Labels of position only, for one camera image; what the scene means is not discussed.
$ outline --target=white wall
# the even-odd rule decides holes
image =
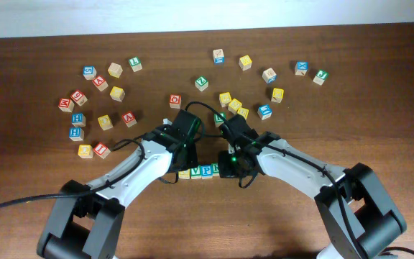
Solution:
[[[414,22],[414,0],[0,0],[0,37]]]

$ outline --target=letter on block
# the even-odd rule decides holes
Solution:
[[[93,80],[97,76],[97,70],[91,65],[85,66],[83,69],[83,75],[87,80]]]
[[[84,140],[84,131],[80,127],[70,128],[70,139],[72,141],[83,141]]]
[[[122,101],[126,93],[124,93],[124,90],[122,88],[113,86],[111,93],[109,93],[109,95],[114,101]]]
[[[114,76],[115,78],[119,78],[122,74],[122,67],[119,64],[112,63],[108,68],[108,73],[110,76]]]
[[[267,70],[263,71],[262,77],[266,83],[271,83],[276,80],[277,75],[272,68],[268,68]]]
[[[92,158],[93,151],[91,145],[79,145],[78,155],[81,158]]]
[[[126,123],[127,127],[132,127],[137,123],[135,116],[131,112],[127,112],[126,114],[122,115],[122,119]]]
[[[223,54],[223,50],[222,49],[214,50],[213,51],[213,62],[215,64],[222,64],[222,63],[224,63],[224,54]]]
[[[111,119],[108,115],[103,115],[102,117],[98,118],[98,123],[100,124],[100,127],[102,130],[109,130],[113,127],[113,124],[111,123]]]
[[[212,173],[213,173],[213,176],[220,176],[220,170],[219,170],[219,164],[218,163],[213,163],[212,164]]]
[[[245,55],[244,57],[239,59],[239,66],[243,71],[245,71],[252,67],[252,60],[248,55]]]
[[[208,87],[208,81],[205,77],[201,76],[200,78],[196,79],[194,86],[199,89],[199,91],[204,91]]]
[[[93,149],[94,153],[97,154],[99,157],[105,159],[109,153],[111,153],[110,149],[107,148],[103,143],[99,142],[97,146]]]
[[[86,117],[84,114],[73,114],[71,116],[71,124],[73,124],[74,127],[85,127]]]
[[[272,90],[272,98],[271,101],[280,103],[284,98],[284,89],[281,88],[274,88]]]
[[[178,178],[180,179],[189,179],[190,178],[190,170],[187,169],[186,171],[179,171]]]
[[[325,82],[328,78],[328,73],[325,71],[319,71],[317,72],[316,77],[314,77],[313,82],[317,83],[319,86],[322,86],[322,83]]]
[[[191,179],[201,179],[201,167],[198,166],[197,168],[190,169]]]
[[[229,92],[220,94],[220,105],[221,107],[226,107],[231,102],[231,94]]]
[[[220,114],[221,114],[221,116],[223,116],[223,118],[226,119],[226,113],[220,112]],[[220,127],[220,125],[222,125],[223,122],[224,122],[223,119],[220,118],[220,116],[218,116],[216,114],[213,115],[213,120],[215,121],[215,127]]]
[[[229,104],[228,104],[228,111],[232,112],[233,114],[237,114],[237,110],[242,107],[242,103],[240,101],[237,101],[236,98],[234,98]]]
[[[76,90],[72,95],[71,99],[79,106],[82,106],[85,102],[87,102],[86,96],[81,93],[81,91]]]
[[[201,173],[202,173],[202,179],[212,178],[213,176],[212,165],[202,165]]]
[[[258,116],[263,120],[271,117],[272,110],[271,107],[267,104],[260,106],[258,108]]]
[[[143,69],[142,63],[140,62],[140,59],[138,57],[129,59],[129,64],[134,72],[137,72]]]
[[[60,98],[60,102],[58,103],[58,108],[60,108],[64,112],[72,112],[75,104],[71,101],[71,99]]]
[[[171,94],[169,104],[170,104],[170,108],[175,108],[175,109],[181,108],[181,96]]]
[[[98,90],[103,91],[108,87],[108,83],[105,81],[103,76],[97,76],[93,81],[93,85],[97,87]]]
[[[308,62],[298,61],[295,65],[295,75],[304,76],[308,72]]]
[[[237,114],[242,115],[243,118],[247,119],[249,116],[249,110],[241,107],[237,110]]]

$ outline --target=blue block face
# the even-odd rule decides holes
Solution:
[[[83,74],[84,75],[92,75],[93,74],[93,66],[84,67]]]
[[[212,165],[202,165],[201,166],[201,174],[202,176],[212,176]]]
[[[271,107],[269,105],[263,105],[259,108],[259,112],[264,116],[272,113]]]
[[[296,63],[296,67],[298,70],[307,70],[308,69],[308,62],[298,61]]]
[[[222,58],[215,58],[215,64],[224,63],[224,57]]]
[[[271,78],[267,81],[267,83],[271,83],[271,82],[273,82],[274,80],[276,80],[276,78],[277,78],[277,76],[273,76],[273,77],[271,77]]]
[[[82,122],[83,120],[84,120],[83,114],[73,114],[71,116],[72,123],[79,123],[79,122]]]
[[[81,129],[80,127],[70,128],[70,137],[80,137]]]

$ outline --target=wooden table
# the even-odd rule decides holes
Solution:
[[[224,65],[213,64],[216,48],[226,53]],[[240,70],[243,55],[250,55],[252,69]],[[143,65],[137,73],[127,63],[134,56]],[[309,75],[294,76],[297,60],[309,62]],[[123,66],[121,78],[106,72],[111,62]],[[110,98],[111,87],[100,92],[85,80],[85,65],[122,87],[124,101]],[[277,80],[267,86],[262,71],[270,67]],[[312,82],[318,69],[330,74],[322,86]],[[204,92],[194,86],[201,75],[209,80]],[[273,87],[285,90],[281,104],[270,102]],[[250,109],[247,122],[258,132],[275,132],[329,163],[373,168],[408,223],[393,245],[414,249],[414,24],[1,39],[0,202],[54,193],[70,179],[86,183],[133,151],[105,160],[77,156],[79,143],[68,138],[71,114],[57,107],[76,89],[88,98],[74,112],[85,114],[84,143],[92,145],[112,145],[173,119],[178,110],[169,108],[170,94],[220,109],[219,93],[230,91]],[[259,119],[260,104],[270,104],[270,119]],[[119,117],[129,110],[138,120],[131,128]],[[192,112],[216,132],[209,110]],[[114,128],[104,132],[97,117],[105,114]],[[212,163],[226,148],[225,140],[203,140],[199,161]],[[37,258],[53,203],[0,210],[0,258]],[[327,244],[314,202],[286,183],[260,176],[243,190],[236,180],[215,178],[150,184],[126,211],[116,254],[251,258],[316,252]]]

